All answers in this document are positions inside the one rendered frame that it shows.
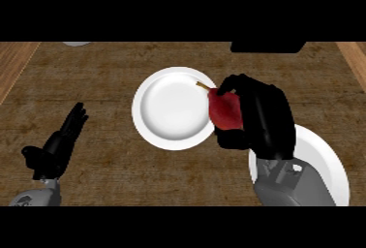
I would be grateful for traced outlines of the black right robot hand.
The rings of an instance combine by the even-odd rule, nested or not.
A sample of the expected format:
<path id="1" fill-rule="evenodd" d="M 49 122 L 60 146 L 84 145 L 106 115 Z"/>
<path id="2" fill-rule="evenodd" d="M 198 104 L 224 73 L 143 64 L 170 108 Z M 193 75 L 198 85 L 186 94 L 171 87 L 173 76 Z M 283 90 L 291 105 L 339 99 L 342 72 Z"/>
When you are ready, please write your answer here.
<path id="1" fill-rule="evenodd" d="M 297 128 L 285 92 L 245 74 L 229 76 L 217 96 L 235 90 L 240 100 L 243 129 L 223 131 L 214 127 L 218 146 L 224 149 L 251 149 L 266 160 L 292 160 Z"/>

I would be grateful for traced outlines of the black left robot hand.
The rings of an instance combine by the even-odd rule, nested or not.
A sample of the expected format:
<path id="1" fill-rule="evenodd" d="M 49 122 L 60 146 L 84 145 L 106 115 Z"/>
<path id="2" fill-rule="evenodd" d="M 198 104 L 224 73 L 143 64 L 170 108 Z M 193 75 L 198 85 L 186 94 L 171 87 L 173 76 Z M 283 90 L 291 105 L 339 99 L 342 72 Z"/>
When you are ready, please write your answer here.
<path id="1" fill-rule="evenodd" d="M 43 147 L 28 145 L 22 148 L 25 165 L 34 170 L 34 180 L 57 179 L 63 175 L 74 144 L 87 119 L 84 106 L 77 103 L 68 113 L 60 130 L 52 134 Z"/>

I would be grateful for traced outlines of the white round plate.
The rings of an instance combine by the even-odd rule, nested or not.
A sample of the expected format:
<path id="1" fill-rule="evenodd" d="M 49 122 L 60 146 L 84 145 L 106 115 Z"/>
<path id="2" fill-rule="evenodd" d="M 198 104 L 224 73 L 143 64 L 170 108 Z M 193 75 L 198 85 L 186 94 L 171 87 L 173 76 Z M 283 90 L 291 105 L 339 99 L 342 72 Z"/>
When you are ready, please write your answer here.
<path id="1" fill-rule="evenodd" d="M 325 140 L 302 126 L 297 127 L 297 146 L 295 146 L 295 158 L 307 162 L 320 173 L 322 179 L 326 183 L 326 187 L 330 191 L 335 206 L 348 206 L 350 202 L 350 187 L 348 179 L 344 170 L 344 165 L 333 151 L 330 145 Z M 255 154 L 249 151 L 249 171 L 251 182 L 257 179 L 255 169 Z"/>
<path id="2" fill-rule="evenodd" d="M 134 128 L 145 141 L 164 150 L 184 150 L 209 137 L 206 90 L 215 84 L 189 67 L 170 67 L 152 73 L 139 85 L 131 102 Z"/>

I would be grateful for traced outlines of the black appliance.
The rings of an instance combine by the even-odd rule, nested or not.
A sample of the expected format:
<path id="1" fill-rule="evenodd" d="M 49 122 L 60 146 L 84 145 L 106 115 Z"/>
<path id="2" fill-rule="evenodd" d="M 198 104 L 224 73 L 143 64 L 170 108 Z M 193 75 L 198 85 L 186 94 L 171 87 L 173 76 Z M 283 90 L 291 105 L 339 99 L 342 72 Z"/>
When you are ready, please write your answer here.
<path id="1" fill-rule="evenodd" d="M 245 53 L 298 53 L 304 46 L 304 42 L 289 43 L 254 43 L 233 42 L 230 50 Z"/>

